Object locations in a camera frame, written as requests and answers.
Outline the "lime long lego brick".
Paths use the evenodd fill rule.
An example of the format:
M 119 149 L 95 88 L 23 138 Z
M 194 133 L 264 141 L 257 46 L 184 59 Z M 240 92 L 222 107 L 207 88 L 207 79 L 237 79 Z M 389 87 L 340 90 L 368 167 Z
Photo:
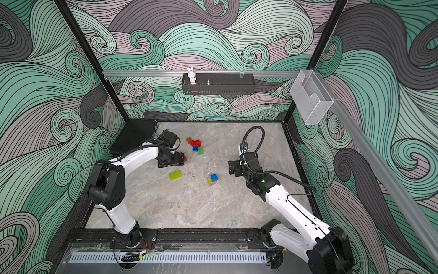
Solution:
M 176 180 L 176 179 L 179 179 L 179 178 L 181 178 L 181 177 L 182 177 L 182 173 L 181 173 L 181 171 L 175 171 L 175 172 L 169 174 L 169 179 L 170 179 L 171 181 Z

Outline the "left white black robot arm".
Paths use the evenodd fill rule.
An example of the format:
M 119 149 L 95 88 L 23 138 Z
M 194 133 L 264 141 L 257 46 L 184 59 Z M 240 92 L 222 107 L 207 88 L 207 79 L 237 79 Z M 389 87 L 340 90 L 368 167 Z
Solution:
M 87 196 L 112 223 L 116 239 L 127 248 L 136 248 L 142 235 L 138 222 L 125 204 L 125 179 L 145 163 L 156 160 L 159 168 L 183 166 L 185 155 L 177 151 L 180 138 L 164 130 L 157 138 L 150 138 L 110 161 L 95 163 L 86 184 Z

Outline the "blue lego brick front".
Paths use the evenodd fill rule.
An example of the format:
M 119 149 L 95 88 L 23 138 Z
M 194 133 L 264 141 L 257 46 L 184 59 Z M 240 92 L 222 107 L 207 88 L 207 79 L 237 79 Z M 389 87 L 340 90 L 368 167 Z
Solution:
M 210 176 L 210 179 L 212 180 L 212 182 L 216 182 L 218 181 L 218 176 L 216 174 L 213 174 Z

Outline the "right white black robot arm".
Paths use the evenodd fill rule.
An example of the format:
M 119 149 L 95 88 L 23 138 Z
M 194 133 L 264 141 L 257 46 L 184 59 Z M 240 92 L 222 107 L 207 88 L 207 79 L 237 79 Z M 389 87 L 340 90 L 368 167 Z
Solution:
M 305 185 L 303 182 L 279 171 L 262 169 L 258 151 L 250 151 L 246 142 L 254 130 L 260 130 L 265 136 L 261 126 L 253 126 L 245 133 L 239 145 L 239 159 L 229 162 L 230 173 L 243 177 L 254 195 L 271 205 L 294 227 L 289 229 L 277 219 L 262 227 L 261 241 L 268 250 L 268 266 L 279 269 L 284 262 L 284 251 L 290 251 L 306 262 L 314 274 L 350 274 L 355 259 L 348 235 L 340 227 L 330 227 L 305 209 L 276 176 L 301 186 Z

